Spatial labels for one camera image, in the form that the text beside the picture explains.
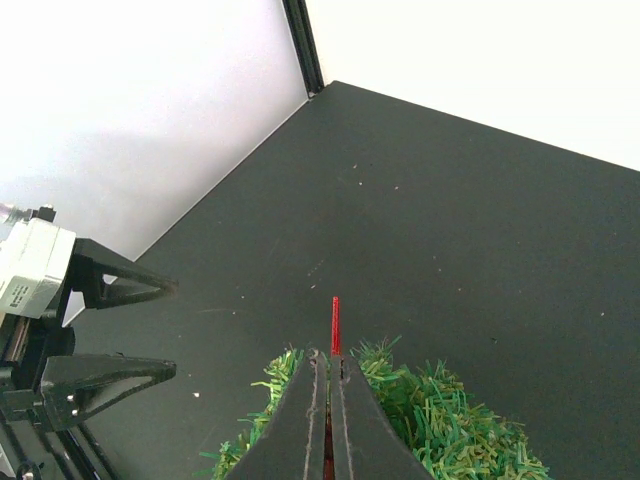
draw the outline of robotic arm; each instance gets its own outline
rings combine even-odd
[[[73,355],[72,291],[86,308],[174,293],[176,282],[52,222],[51,206],[0,204],[0,479],[120,478],[84,421],[175,376],[173,362]],[[127,283],[109,285],[104,276]]]

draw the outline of white wall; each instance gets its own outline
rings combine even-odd
[[[307,0],[322,72],[640,170],[628,0]]]
[[[9,2],[0,201],[137,258],[307,99],[280,0]]]

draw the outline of artificial grass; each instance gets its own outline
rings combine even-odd
[[[462,382],[438,362],[426,362],[412,372],[393,366],[391,343],[362,342],[351,351],[396,434],[437,480],[551,480],[548,468],[531,454],[521,425],[509,422],[483,404],[472,406]],[[304,351],[292,349],[273,360],[265,373],[270,380],[252,385],[269,388],[263,412],[250,414],[251,428],[225,442],[216,465],[198,472],[222,480],[260,437],[295,372]]]

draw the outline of red straw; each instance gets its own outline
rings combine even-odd
[[[340,299],[333,297],[333,315],[331,317],[331,355],[342,355],[340,341]]]

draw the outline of black table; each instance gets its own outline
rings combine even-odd
[[[90,426],[126,478],[191,478],[339,295],[346,345],[446,359],[555,478],[640,478],[639,206],[637,172],[334,83],[140,260],[176,299],[77,320],[81,352],[179,365]]]

